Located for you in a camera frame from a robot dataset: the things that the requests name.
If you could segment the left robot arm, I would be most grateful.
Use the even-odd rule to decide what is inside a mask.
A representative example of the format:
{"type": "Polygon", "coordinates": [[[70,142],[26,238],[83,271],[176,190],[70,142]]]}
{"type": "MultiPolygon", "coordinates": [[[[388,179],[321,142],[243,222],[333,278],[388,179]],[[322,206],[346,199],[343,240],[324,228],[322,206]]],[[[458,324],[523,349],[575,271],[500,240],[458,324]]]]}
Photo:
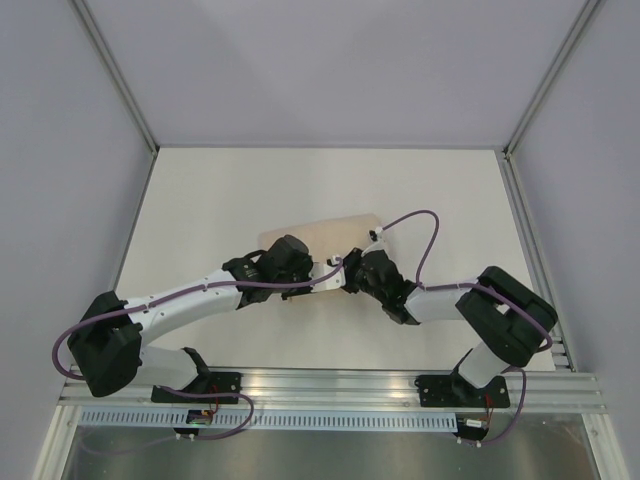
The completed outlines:
{"type": "Polygon", "coordinates": [[[67,346],[97,398],[134,384],[153,387],[155,402],[191,402],[222,393],[224,387],[195,349],[166,350],[153,341],[211,315],[288,294],[296,283],[309,281],[312,267],[307,246],[285,235],[268,250],[231,259],[186,287],[129,300],[109,291],[98,295],[84,315],[96,323],[72,333],[67,346]]]}

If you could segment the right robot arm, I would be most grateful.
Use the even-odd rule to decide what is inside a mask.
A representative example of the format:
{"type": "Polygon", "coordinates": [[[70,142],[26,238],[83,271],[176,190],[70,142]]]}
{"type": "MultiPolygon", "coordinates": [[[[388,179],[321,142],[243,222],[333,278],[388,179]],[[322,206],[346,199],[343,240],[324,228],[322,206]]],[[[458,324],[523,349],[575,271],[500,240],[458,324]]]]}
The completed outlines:
{"type": "Polygon", "coordinates": [[[344,270],[343,289],[374,298],[399,325],[440,320],[470,325],[480,343],[461,359],[450,381],[461,404],[475,404],[495,377],[526,367],[552,345],[555,308],[498,266],[487,267],[474,282],[423,287],[404,278],[385,251],[354,249],[344,270]]]}

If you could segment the beige cloth drape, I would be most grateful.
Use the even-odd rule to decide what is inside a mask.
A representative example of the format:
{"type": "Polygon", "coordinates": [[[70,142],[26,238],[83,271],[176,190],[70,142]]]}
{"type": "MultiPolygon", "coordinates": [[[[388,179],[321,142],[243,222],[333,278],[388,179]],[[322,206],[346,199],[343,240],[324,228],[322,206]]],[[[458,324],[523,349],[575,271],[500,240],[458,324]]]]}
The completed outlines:
{"type": "Polygon", "coordinates": [[[329,265],[334,256],[345,259],[354,248],[365,250],[369,247],[372,243],[369,232],[380,226],[379,218],[367,213],[282,227],[261,232],[258,235],[258,248],[268,250],[278,238],[292,235],[307,246],[314,262],[326,266],[319,274],[322,276],[334,268],[329,265]]]}

